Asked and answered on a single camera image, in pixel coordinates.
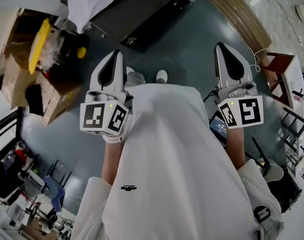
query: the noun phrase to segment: teal floor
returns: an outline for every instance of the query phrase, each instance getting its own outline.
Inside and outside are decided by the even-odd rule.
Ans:
[[[89,88],[90,76],[100,60],[109,52],[121,49],[128,66],[141,72],[152,83],[156,73],[168,73],[168,83],[195,87],[203,98],[217,83],[214,70],[214,47],[218,42],[237,49],[250,64],[254,59],[250,49],[229,22],[208,0],[197,0],[192,9],[153,47],[137,53],[107,38],[101,38],[98,29],[86,33],[90,38],[87,54],[71,71],[84,82],[81,94],[73,108],[44,128],[29,115],[23,123],[22,136],[30,148],[41,157],[41,174],[59,159],[72,170],[65,186],[63,206],[77,213],[87,180],[100,176],[105,143],[101,137],[79,130],[80,103]],[[254,157],[259,155],[251,138],[255,137],[262,151],[277,163],[284,162],[284,146],[278,140],[281,128],[279,110],[275,106],[262,73],[252,70],[259,94],[264,101],[264,124],[245,129],[245,150]],[[213,98],[205,102],[208,117],[217,110]]]

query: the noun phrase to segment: chair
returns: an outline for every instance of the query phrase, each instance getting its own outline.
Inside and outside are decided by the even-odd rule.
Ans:
[[[49,175],[45,176],[44,182],[52,193],[56,193],[56,196],[51,200],[54,210],[57,213],[61,212],[64,196],[66,194],[65,189]]]

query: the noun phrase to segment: white shirt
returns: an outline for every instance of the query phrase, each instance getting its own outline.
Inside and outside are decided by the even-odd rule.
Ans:
[[[114,184],[89,179],[72,240],[252,239],[259,205],[281,220],[254,161],[236,171],[196,89],[144,84],[128,91],[133,116]]]

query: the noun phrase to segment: yellow object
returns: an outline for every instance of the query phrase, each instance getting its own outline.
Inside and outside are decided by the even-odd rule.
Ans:
[[[85,47],[81,47],[77,49],[76,54],[79,59],[82,59],[87,53],[87,49]]]
[[[30,56],[28,58],[28,70],[31,74],[36,71],[36,67],[39,61],[39,57],[46,42],[46,39],[50,32],[50,23],[49,19],[45,19],[42,23],[40,30],[37,32],[35,39],[32,44]]]

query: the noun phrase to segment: cardboard box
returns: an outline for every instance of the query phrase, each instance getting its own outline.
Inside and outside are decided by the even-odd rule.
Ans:
[[[36,84],[41,86],[44,116],[42,123],[49,125],[61,114],[69,110],[70,105],[81,90],[81,83],[66,75],[45,78],[39,74]]]
[[[13,49],[6,63],[2,92],[12,107],[27,107],[26,89],[36,82],[38,72],[30,74],[29,55],[31,45]]]

